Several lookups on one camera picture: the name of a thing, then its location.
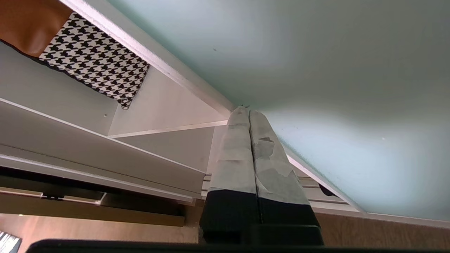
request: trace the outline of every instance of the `brown leather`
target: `brown leather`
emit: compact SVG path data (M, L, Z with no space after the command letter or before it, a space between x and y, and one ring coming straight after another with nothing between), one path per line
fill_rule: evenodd
M0 39L38 57L72 12L58 0L0 0Z

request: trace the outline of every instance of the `black and white object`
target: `black and white object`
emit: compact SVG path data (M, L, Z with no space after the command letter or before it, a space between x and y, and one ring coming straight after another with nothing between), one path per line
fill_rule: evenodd
M262 237L267 229L289 231L283 242L322 244L319 223L267 118L238 107L227 127L200 221L205 241L239 244L257 226ZM311 229L318 235L313 240L304 237Z
M17 253L21 242L21 238L0 231L0 253Z
M77 13L72 13L39 60L117 100L128 109L149 64Z

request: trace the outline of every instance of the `white molding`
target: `white molding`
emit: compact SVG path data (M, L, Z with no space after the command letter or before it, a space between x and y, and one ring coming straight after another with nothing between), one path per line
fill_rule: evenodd
M106 0L60 0L219 113L233 104Z
M365 213L365 211L351 198L349 198L347 195L345 195L341 190L339 190L337 187L335 187L330 181L328 181L325 177L323 177L321 174L316 172L313 168L311 168L306 162L304 162L302 159L300 159L294 152L292 152L290 149L283 146L284 151L286 152L286 155L288 157L289 162L296 167L297 169L301 170L305 174L307 174L309 177L314 179L316 182L321 184L323 187L330 190L332 193L334 193L337 197L347 202L349 205L354 207L359 212Z
M24 150L18 150L18 151L21 153L31 153L29 151L24 151ZM170 198L170 199L176 199L176 200L181 200L181 201L191 202L193 200L192 197L187 196L187 195L178 194L175 192L161 190L161 189L148 187L148 186L144 186L144 185L139 185L139 184L135 184L135 183L131 183L131 182L126 182L126 181L122 181L122 180L118 180L118 179L113 179L113 178L106 177L106 176L99 176L96 174L82 172L82 171L75 170L75 169L70 169L70 167L73 167L73 166L89 167L86 165L72 163L72 162L57 159L57 158L51 158L51 157L47 157L47 156L44 156L41 154L36 154L36 153L33 153L33 155L35 157L36 156L37 157L45 157L45 158L47 158L47 160L56 161L58 164L65 164L67 167L57 166L57 165L49 164L49 163L42 163L42 162L38 162L35 160L30 160L30 159L25 159L25 158L5 155L5 154L0 154L0 166L20 169L20 170L25 170L25 171L30 171L30 172L37 172L37 173L42 173L42 174L46 174L46 175L60 176L60 177L70 178L70 179L79 180L79 181L83 181L83 182L105 185L105 186L110 186L110 187L114 187L114 188L130 190L130 191L134 191L134 192L140 192L143 194L149 194L149 195Z
M126 134L110 135L108 137L122 138L122 137L130 137L130 136L141 136L141 135L159 134L159 133L181 131L181 130L190 130L190 129L197 129L197 128L205 128L205 127L216 127L216 126L226 125L227 122L228 122L228 120L221 120L221 121L199 123L199 124L193 124L193 125L187 125L187 126L177 126L177 127L163 128L163 129L153 129L153 130L147 130L147 131L132 132L132 133L126 133Z
M420 226L431 226L431 227L450 229L450 221L428 220L428 219L420 219L420 218L412 218L412 217L404 217L404 216L394 216L394 215L369 213L369 212L362 213L362 212L352 211L352 210L337 210L337 209L320 208L320 207L313 207L313 210L315 213L341 215L341 216L380 220L380 221L392 221L392 222L400 222L400 223L407 223L407 224L420 225Z

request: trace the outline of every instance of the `wooden surface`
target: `wooden surface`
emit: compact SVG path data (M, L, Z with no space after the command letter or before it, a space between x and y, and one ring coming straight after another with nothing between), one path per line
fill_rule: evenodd
M185 217L15 194L0 194L0 213L183 226Z
M109 136L117 138L197 128L197 125L228 118L150 67L128 110L117 108Z
M329 247L450 249L450 230L316 214Z
M196 243L197 228L94 221L59 217L0 214L0 230L23 238L18 253L42 239L96 239Z
M117 138L135 147L206 172L214 127Z
M185 227L112 221L0 214L0 230L23 238L19 253L47 238L197 243L200 208L192 208ZM450 249L450 230L403 223L317 214L328 247Z
M201 171L1 99L0 144L146 180L149 187L201 193Z
M427 220L427 219L394 216L379 213L361 213L358 212L358 210L356 210L351 205L341 204L337 206L334 205L333 203L311 202L311 207L315 213L378 220L378 221L391 221L405 224L414 224L418 226L450 229L450 221Z

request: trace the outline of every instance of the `stain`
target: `stain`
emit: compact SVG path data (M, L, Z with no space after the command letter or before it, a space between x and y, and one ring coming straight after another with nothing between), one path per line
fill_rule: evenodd
M228 125L228 129L236 129L239 127L247 127L247 124L245 123L237 123L237 124L233 124L233 125Z
M270 139L270 137L259 138L259 140L265 140L265 141L269 141L269 142L274 142L273 140Z
M270 160L270 156L274 153L273 142L258 142L254 146L253 157L256 159Z
M236 166L242 166L242 164L244 163L244 161L242 161L242 160L220 160L220 161L226 161L228 163L234 163L234 164L236 164Z

